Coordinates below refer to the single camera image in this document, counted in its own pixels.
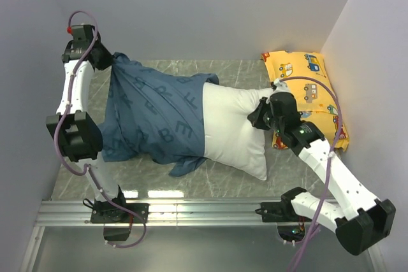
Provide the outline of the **white pillow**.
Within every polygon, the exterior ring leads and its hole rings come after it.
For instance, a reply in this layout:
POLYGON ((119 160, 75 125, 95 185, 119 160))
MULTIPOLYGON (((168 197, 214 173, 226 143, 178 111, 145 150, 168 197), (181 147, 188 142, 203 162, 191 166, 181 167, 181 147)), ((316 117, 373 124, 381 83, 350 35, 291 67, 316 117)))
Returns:
POLYGON ((247 119, 272 89, 203 86, 204 157, 237 168, 261 181, 267 179, 265 135, 247 119))

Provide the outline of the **blue cartoon mouse pillowcase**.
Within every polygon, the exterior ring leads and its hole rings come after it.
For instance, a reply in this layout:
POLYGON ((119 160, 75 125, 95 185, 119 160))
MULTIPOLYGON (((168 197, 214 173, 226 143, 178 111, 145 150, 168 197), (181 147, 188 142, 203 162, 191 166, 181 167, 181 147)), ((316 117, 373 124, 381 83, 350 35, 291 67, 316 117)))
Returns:
POLYGON ((147 154, 158 164, 173 164, 180 177, 206 160, 203 86, 219 84, 213 73, 174 76, 114 53, 105 120, 99 125, 105 162, 147 154))

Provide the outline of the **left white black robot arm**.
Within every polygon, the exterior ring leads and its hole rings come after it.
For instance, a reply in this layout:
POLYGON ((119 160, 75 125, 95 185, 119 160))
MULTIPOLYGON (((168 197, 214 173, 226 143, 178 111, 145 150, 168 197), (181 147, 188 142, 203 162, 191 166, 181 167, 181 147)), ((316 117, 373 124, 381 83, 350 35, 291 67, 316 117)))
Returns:
POLYGON ((103 137, 88 113, 93 74, 112 65, 113 57, 101 42, 94 25, 71 25, 72 39, 62 54, 64 88, 55 115, 46 127, 62 165, 75 176, 84 176, 94 189, 94 200, 83 204, 92 211, 95 223, 122 222, 128 206, 119 185, 109 176, 102 157, 103 137))

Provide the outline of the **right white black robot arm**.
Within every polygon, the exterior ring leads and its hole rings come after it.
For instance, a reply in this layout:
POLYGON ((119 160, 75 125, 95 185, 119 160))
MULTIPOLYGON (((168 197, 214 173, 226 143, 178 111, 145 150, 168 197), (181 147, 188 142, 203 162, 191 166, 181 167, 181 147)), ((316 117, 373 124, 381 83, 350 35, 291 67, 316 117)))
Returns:
POLYGON ((352 255, 363 253, 390 234, 396 213, 394 204, 388 199, 381 201, 358 181, 330 150, 330 143, 317 126, 301 119, 292 94, 278 92, 262 97, 247 118, 257 129, 276 132, 284 145, 328 183, 328 190, 337 200, 337 204, 321 202, 296 187, 284 193, 278 203, 261 203, 256 213, 264 222, 314 218, 334 232, 352 255))

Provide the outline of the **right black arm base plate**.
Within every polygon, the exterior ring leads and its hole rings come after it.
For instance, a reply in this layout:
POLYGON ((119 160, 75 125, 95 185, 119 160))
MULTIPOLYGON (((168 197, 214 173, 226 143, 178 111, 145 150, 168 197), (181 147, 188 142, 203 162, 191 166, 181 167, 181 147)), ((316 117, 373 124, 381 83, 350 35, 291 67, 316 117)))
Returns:
POLYGON ((301 244, 306 237, 306 222, 310 219, 297 215, 295 211, 284 201, 262 202, 255 213, 261 216, 263 223, 275 223, 278 237, 284 244, 301 244))

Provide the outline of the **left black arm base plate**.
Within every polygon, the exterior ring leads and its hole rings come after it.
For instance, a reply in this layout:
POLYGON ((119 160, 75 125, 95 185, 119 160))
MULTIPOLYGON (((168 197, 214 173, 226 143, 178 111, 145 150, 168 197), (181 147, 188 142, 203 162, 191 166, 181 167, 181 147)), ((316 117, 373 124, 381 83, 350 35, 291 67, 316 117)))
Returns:
POLYGON ((103 237, 107 242, 124 242, 130 234, 132 226, 147 222, 149 204, 128 203, 125 208, 132 213, 120 210, 108 202, 88 205, 91 208, 91 224, 104 225, 103 237))

